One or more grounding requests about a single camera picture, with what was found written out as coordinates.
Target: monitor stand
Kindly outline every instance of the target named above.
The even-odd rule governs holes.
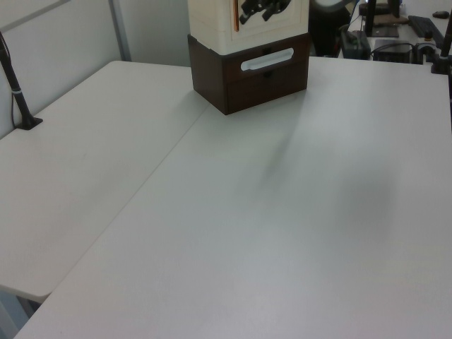
[[[398,37],[398,29],[396,26],[373,27],[371,35],[367,37]]]

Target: black pole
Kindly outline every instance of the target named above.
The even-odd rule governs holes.
[[[367,37],[372,36],[372,28],[374,27],[376,0],[369,0],[367,3],[366,25],[364,32]]]
[[[27,102],[23,97],[22,90],[20,89],[19,82],[16,78],[16,74],[13,70],[13,65],[11,64],[11,58],[9,56],[5,40],[0,32],[0,62],[5,71],[6,78],[8,79],[9,85],[11,87],[11,92],[16,99],[17,105],[22,115],[22,123],[17,125],[18,129],[25,129],[27,131],[31,130],[33,127],[37,126],[42,122],[42,119],[35,118],[31,115],[28,109]]]

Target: box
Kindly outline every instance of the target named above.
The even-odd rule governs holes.
[[[188,0],[190,34],[219,55],[261,46],[308,31],[309,0],[288,0],[287,7],[267,21],[265,11],[239,22],[242,6],[265,1]]]
[[[306,89],[309,0],[189,0],[189,13],[194,89],[223,114]]]

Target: computer mouse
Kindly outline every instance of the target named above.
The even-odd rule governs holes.
[[[433,13],[433,17],[438,18],[438,19],[447,19],[449,17],[449,12],[448,11],[437,11],[437,12]]]

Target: drawer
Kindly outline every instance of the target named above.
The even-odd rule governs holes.
[[[309,58],[310,39],[309,34],[303,34],[296,37],[284,39],[272,44],[266,44],[253,49],[247,49],[242,52],[231,54],[223,58],[223,71],[226,83],[231,83],[243,78],[262,74],[269,70],[277,69],[289,64],[296,64],[307,60]],[[291,49],[293,55],[287,61],[278,62],[270,66],[263,67],[256,70],[242,70],[242,64],[252,59],[261,58],[264,56],[270,57],[276,55],[278,52],[284,52]]]
[[[307,86],[307,60],[247,76],[227,86],[229,113],[259,105]]]

